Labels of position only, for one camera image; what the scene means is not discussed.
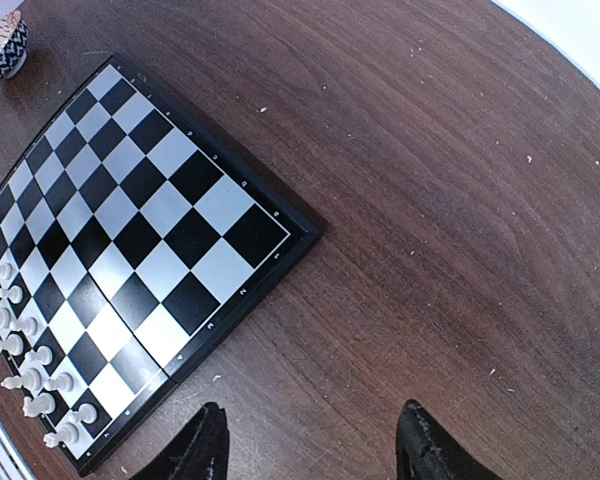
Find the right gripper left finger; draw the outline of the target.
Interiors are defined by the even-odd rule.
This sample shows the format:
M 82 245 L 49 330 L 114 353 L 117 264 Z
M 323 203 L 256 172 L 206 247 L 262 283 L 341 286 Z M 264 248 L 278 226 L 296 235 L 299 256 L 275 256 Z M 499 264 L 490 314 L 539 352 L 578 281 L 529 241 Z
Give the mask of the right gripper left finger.
M 150 479 L 226 479 L 229 430 L 224 409 L 205 403 L 149 465 Z

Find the white chess king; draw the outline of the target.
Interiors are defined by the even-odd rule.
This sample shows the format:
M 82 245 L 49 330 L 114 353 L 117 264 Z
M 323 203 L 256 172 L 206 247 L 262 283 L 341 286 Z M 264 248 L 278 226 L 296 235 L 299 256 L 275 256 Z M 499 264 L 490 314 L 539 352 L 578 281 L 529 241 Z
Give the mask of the white chess king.
M 0 353 L 7 352 L 12 356 L 21 355 L 24 343 L 20 336 L 11 334 L 6 339 L 0 339 Z

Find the black grey chessboard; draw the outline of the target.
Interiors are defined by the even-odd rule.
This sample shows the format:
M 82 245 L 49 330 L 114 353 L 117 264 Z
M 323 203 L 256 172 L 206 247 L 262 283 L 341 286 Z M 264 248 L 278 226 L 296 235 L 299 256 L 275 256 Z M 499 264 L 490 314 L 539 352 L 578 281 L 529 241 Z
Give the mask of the black grey chessboard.
M 11 321 L 33 317 L 11 376 L 37 369 L 56 432 L 82 403 L 98 412 L 58 447 L 93 473 L 316 242 L 318 229 L 138 72 L 107 59 L 26 149 L 0 187 L 0 288 Z M 48 346 L 51 364 L 24 359 Z M 70 392 L 47 391 L 61 372 Z

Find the white chess bishop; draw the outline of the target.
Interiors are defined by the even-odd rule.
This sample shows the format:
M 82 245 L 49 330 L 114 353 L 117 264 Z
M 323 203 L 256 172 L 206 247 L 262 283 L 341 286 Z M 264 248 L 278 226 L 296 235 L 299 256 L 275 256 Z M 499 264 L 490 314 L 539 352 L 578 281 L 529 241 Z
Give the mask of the white chess bishop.
M 0 385 L 8 390 L 25 388 L 30 392 L 35 392 L 42 386 L 43 380 L 40 372 L 35 368 L 29 368 L 19 375 L 5 378 Z

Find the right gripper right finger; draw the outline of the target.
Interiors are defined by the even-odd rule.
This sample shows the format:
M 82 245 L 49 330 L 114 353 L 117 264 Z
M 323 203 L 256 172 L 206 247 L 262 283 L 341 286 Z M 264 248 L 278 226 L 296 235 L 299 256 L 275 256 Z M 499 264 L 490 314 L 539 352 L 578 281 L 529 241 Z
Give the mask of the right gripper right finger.
M 396 428 L 396 478 L 494 479 L 415 399 L 404 404 Z

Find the white chess knight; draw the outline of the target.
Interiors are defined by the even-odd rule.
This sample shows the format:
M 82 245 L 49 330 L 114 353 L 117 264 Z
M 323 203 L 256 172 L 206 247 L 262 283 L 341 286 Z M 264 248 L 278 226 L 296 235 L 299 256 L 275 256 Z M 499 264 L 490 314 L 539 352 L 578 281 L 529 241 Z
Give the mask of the white chess knight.
M 80 439 L 78 427 L 73 423 L 61 424 L 56 432 L 50 432 L 43 436 L 43 442 L 48 448 L 58 447 L 61 443 L 73 444 Z
M 43 392 L 37 397 L 24 398 L 23 413 L 26 417 L 34 418 L 39 415 L 47 415 L 54 412 L 56 402 L 54 397 L 47 392 Z

